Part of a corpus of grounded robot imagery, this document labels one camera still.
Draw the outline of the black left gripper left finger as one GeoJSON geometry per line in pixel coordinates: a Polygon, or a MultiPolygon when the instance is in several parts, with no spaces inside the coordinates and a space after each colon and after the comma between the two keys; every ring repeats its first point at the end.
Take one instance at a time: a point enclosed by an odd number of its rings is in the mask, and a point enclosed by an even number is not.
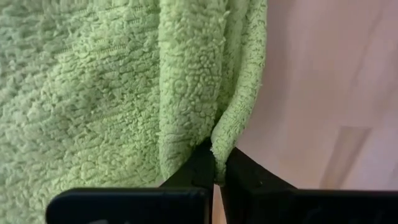
{"type": "Polygon", "coordinates": [[[211,224],[215,159],[197,146],[159,187],[74,188],[54,197],[46,224],[211,224]]]}

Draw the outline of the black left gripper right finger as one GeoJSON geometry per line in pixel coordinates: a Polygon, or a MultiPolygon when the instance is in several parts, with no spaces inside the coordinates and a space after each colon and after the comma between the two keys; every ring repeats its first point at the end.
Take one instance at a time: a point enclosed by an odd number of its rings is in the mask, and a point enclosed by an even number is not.
{"type": "Polygon", "coordinates": [[[298,189],[237,148],[221,196],[227,224],[398,224],[398,191],[298,189]]]}

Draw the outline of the yellow-green microfiber towel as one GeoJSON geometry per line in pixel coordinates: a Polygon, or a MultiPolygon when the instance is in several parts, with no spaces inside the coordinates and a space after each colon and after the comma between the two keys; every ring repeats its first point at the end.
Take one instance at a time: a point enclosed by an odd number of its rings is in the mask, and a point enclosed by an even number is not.
{"type": "Polygon", "coordinates": [[[0,224],[72,187],[147,187],[254,107],[267,0],[0,0],[0,224]]]}

